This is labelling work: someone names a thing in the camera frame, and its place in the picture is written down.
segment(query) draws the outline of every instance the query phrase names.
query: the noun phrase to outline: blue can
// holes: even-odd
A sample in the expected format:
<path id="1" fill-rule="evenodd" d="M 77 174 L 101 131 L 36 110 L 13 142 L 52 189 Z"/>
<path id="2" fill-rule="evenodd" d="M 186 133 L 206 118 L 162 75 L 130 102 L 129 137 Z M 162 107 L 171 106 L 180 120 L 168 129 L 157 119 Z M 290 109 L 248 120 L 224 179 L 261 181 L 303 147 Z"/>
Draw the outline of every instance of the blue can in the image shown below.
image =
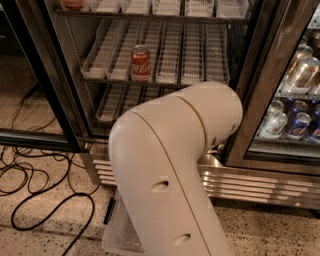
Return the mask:
<path id="1" fill-rule="evenodd" d="M 285 126 L 285 134 L 288 139 L 300 140 L 311 122 L 311 117 L 305 113 L 291 114 Z"/>
<path id="2" fill-rule="evenodd" d="M 311 116 L 312 116 L 313 120 L 319 120 L 319 122 L 320 122 L 320 104 L 317 104 L 314 107 Z"/>
<path id="3" fill-rule="evenodd" d="M 307 128 L 308 140 L 320 144 L 320 119 L 313 120 Z"/>
<path id="4" fill-rule="evenodd" d="M 307 112 L 308 111 L 308 104 L 302 100 L 296 100 L 293 102 L 288 110 L 288 117 L 291 115 L 296 115 L 300 112 Z"/>

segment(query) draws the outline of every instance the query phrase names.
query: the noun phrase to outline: plastic bin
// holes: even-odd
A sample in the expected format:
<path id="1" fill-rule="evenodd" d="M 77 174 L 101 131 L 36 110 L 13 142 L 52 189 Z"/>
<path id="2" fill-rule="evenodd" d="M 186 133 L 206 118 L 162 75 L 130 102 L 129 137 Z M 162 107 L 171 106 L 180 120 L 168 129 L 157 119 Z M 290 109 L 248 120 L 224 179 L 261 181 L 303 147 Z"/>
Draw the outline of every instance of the plastic bin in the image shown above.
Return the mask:
<path id="1" fill-rule="evenodd" d="M 244 19 L 248 11 L 248 0 L 215 0 L 218 18 Z"/>
<path id="2" fill-rule="evenodd" d="M 225 25 L 206 24 L 206 80 L 228 84 L 227 29 Z"/>
<path id="3" fill-rule="evenodd" d="M 123 256 L 146 255 L 118 191 L 115 200 L 110 221 L 104 230 L 102 248 L 108 253 Z"/>
<path id="4" fill-rule="evenodd" d="M 154 15 L 180 15 L 180 0 L 152 0 L 152 12 Z"/>
<path id="5" fill-rule="evenodd" d="M 131 51 L 139 41 L 140 21 L 133 20 L 126 26 L 121 39 L 117 42 L 112 62 L 106 75 L 109 80 L 128 80 L 131 71 Z"/>
<path id="6" fill-rule="evenodd" d="M 123 13 L 149 14 L 151 0 L 121 0 Z"/>
<path id="7" fill-rule="evenodd" d="M 157 83 L 176 84 L 178 82 L 182 28 L 182 24 L 178 22 L 165 23 L 157 65 Z"/>
<path id="8" fill-rule="evenodd" d="M 212 17 L 214 0 L 186 0 L 185 16 Z"/>
<path id="9" fill-rule="evenodd" d="M 123 100 L 124 87 L 122 85 L 111 85 L 107 87 L 100 102 L 96 118 L 100 123 L 111 127 L 117 119 L 119 106 Z"/>
<path id="10" fill-rule="evenodd" d="M 203 24 L 187 23 L 184 27 L 181 84 L 192 85 L 204 80 Z"/>
<path id="11" fill-rule="evenodd" d="M 118 13 L 120 0 L 91 0 L 89 2 L 92 12 Z"/>
<path id="12" fill-rule="evenodd" d="M 128 85 L 125 92 L 125 97 L 122 106 L 119 108 L 117 117 L 120 117 L 126 111 L 135 106 L 139 105 L 141 102 L 143 87 L 140 85 Z"/>
<path id="13" fill-rule="evenodd" d="M 156 99 L 160 96 L 160 87 L 145 87 L 141 103 Z"/>
<path id="14" fill-rule="evenodd" d="M 62 10 L 64 11 L 87 12 L 90 10 L 90 5 L 88 0 L 59 0 L 59 2 Z"/>
<path id="15" fill-rule="evenodd" d="M 105 69 L 110 65 L 110 56 L 117 41 L 120 24 L 120 20 L 113 20 L 112 23 L 107 19 L 101 21 L 93 47 L 81 67 L 84 78 L 105 78 Z"/>

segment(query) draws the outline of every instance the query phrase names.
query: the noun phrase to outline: metal frame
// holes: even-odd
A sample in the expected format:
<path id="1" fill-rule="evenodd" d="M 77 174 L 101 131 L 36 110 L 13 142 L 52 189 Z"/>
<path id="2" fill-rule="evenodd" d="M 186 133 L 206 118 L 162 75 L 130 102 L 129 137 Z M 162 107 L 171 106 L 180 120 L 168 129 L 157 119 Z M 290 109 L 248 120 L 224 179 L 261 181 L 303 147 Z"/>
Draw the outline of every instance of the metal frame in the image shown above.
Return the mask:
<path id="1" fill-rule="evenodd" d="M 252 95 L 249 94 L 245 101 L 245 104 L 248 102 L 248 108 L 231 151 L 228 153 L 226 166 L 319 175 L 318 166 L 246 159 L 247 150 L 260 120 L 275 94 L 291 55 L 317 5 L 318 0 L 288 1 L 283 14 L 279 16 L 283 18 L 277 26 L 272 46 L 267 51 L 266 61 L 261 65 L 261 74 L 259 74 L 260 71 L 256 71 L 256 75 L 259 75 L 257 82 L 253 84 L 254 88 L 249 89 Z"/>
<path id="2" fill-rule="evenodd" d="M 6 145 L 80 152 L 85 148 L 79 119 L 70 105 L 67 82 L 50 37 L 44 38 L 34 12 L 26 1 L 1 0 L 17 39 L 42 85 L 63 135 L 1 129 L 0 142 Z"/>

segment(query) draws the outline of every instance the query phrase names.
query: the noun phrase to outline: screw hole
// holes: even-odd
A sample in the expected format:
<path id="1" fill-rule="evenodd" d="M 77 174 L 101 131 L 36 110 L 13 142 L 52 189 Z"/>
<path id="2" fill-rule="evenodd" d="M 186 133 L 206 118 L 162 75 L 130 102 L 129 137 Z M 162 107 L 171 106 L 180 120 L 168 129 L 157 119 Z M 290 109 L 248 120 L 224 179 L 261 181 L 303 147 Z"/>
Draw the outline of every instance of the screw hole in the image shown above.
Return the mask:
<path id="1" fill-rule="evenodd" d="M 152 186 L 152 192 L 154 193 L 165 192 L 167 191 L 168 186 L 169 186 L 169 181 L 167 180 L 160 181 Z"/>
<path id="2" fill-rule="evenodd" d="M 183 234 L 174 239 L 173 243 L 175 245 L 182 245 L 188 242 L 191 239 L 191 234 Z"/>

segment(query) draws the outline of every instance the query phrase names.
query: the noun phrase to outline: terrazzo floor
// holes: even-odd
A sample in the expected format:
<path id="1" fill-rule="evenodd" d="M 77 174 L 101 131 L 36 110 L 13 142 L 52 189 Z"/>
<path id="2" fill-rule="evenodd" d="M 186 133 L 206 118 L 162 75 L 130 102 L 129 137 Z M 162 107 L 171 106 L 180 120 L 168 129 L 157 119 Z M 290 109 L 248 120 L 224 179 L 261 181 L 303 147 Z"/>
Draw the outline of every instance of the terrazzo floor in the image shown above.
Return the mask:
<path id="1" fill-rule="evenodd" d="M 31 154 L 40 154 L 34 150 Z M 13 158 L 11 149 L 4 160 Z M 48 186 L 57 182 L 65 173 L 66 161 L 53 157 L 23 158 L 17 162 L 31 163 L 36 169 L 46 170 L 50 176 Z M 76 164 L 82 165 L 76 155 Z M 22 179 L 19 171 L 8 172 L 0 178 L 1 190 L 12 190 Z M 70 182 L 77 192 L 90 193 L 91 184 L 86 171 L 75 165 L 70 171 Z M 37 174 L 31 189 L 44 185 L 44 177 Z M 29 227 L 43 219 L 58 203 L 71 195 L 67 179 L 48 193 L 33 198 L 22 206 L 15 216 L 20 227 Z M 100 186 L 92 195 L 95 202 L 94 217 L 81 238 L 67 255 L 109 255 L 102 249 L 103 220 L 114 188 Z M 83 227 L 91 213 L 91 203 L 86 198 L 73 198 L 63 205 L 49 220 L 32 231 L 17 231 L 10 222 L 14 208 L 30 193 L 27 187 L 19 192 L 0 197 L 0 255 L 62 255 Z M 217 199 L 214 206 L 237 256 L 320 255 L 320 221 L 307 209 L 279 207 L 255 203 Z"/>

